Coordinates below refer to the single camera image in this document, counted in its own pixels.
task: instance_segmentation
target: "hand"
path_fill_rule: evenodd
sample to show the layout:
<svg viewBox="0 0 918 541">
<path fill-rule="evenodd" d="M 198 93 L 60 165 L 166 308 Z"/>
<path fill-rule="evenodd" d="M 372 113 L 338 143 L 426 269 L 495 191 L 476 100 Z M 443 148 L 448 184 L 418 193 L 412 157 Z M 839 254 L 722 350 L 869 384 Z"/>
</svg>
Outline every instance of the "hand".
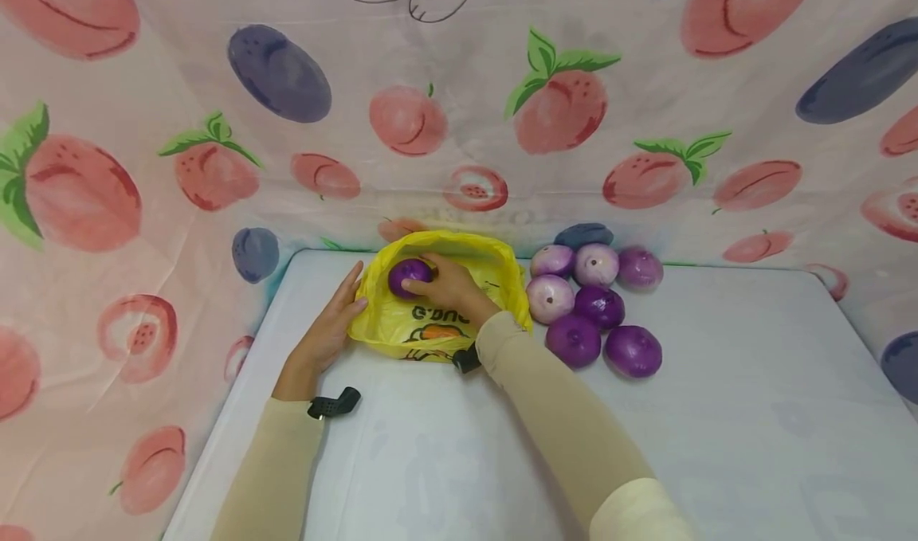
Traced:
<svg viewBox="0 0 918 541">
<path fill-rule="evenodd" d="M 424 253 L 421 258 L 434 264 L 436 271 L 433 282 L 403 280 L 402 287 L 406 291 L 424 296 L 440 308 L 459 312 L 476 329 L 500 312 L 500 307 L 478 288 L 464 265 L 452 262 L 438 253 Z"/>
<path fill-rule="evenodd" d="M 367 307 L 367 299 L 355 300 L 360 286 L 357 276 L 362 270 L 363 262 L 358 262 L 292 350 L 274 386 L 273 398 L 309 402 L 316 396 L 320 374 L 338 359 L 347 342 L 348 326 Z"/>
</svg>

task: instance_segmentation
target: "person's right hand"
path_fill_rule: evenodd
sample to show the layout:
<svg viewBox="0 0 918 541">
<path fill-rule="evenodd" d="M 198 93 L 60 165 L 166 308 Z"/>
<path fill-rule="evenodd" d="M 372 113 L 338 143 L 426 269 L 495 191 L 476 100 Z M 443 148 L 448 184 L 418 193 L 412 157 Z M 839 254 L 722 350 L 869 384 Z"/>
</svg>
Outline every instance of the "person's right hand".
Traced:
<svg viewBox="0 0 918 541">
<path fill-rule="evenodd" d="M 438 253 L 424 253 L 421 258 L 434 264 L 433 282 L 403 280 L 402 287 L 406 291 L 424 296 L 440 308 L 459 312 L 475 328 L 481 328 L 488 318 L 500 312 L 500 307 L 478 288 L 464 265 Z"/>
</svg>

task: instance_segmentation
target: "beige long-sleeve shirt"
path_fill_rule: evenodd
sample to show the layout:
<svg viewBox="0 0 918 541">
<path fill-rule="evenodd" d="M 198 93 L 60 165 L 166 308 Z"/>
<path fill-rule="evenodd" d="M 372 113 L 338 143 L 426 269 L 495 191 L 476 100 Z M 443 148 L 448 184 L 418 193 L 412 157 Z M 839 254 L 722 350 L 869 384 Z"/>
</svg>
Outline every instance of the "beige long-sleeve shirt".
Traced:
<svg viewBox="0 0 918 541">
<path fill-rule="evenodd" d="M 596 395 L 512 314 L 479 331 L 484 369 L 507 392 L 590 541 L 693 541 L 689 524 Z M 211 541 L 298 541 L 324 421 L 307 402 L 265 404 Z"/>
</svg>

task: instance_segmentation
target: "black buckle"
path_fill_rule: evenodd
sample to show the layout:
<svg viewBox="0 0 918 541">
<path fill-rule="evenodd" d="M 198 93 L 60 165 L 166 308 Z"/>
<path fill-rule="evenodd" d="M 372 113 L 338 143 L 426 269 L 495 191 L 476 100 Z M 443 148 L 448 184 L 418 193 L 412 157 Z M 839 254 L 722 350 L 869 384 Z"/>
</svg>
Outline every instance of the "black buckle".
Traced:
<svg viewBox="0 0 918 541">
<path fill-rule="evenodd" d="M 457 367 L 460 374 L 467 374 L 481 366 L 475 342 L 472 342 L 472 346 L 469 349 L 457 350 L 457 353 L 453 354 L 453 365 Z"/>
<path fill-rule="evenodd" d="M 307 414 L 313 416 L 316 420 L 349 414 L 357 406 L 357 402 L 360 402 L 360 392 L 356 388 L 347 386 L 337 400 L 336 398 L 315 398 L 312 401 L 312 406 L 309 406 Z"/>
</svg>

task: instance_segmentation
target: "white table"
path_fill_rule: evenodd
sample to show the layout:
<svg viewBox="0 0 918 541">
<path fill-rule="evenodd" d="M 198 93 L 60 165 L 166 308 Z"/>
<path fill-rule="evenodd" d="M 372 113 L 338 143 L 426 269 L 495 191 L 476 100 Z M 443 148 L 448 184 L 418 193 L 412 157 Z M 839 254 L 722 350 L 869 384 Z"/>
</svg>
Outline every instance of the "white table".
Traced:
<svg viewBox="0 0 918 541">
<path fill-rule="evenodd" d="M 209 537 L 285 356 L 360 258 L 292 259 L 165 541 Z M 816 277 L 666 268 L 656 293 L 623 296 L 662 370 L 624 382 L 600 359 L 581 376 L 703 539 L 918 539 L 918 425 Z M 363 400 L 328 424 L 304 539 L 581 539 L 480 371 L 358 347 L 322 394 L 346 385 Z"/>
</svg>

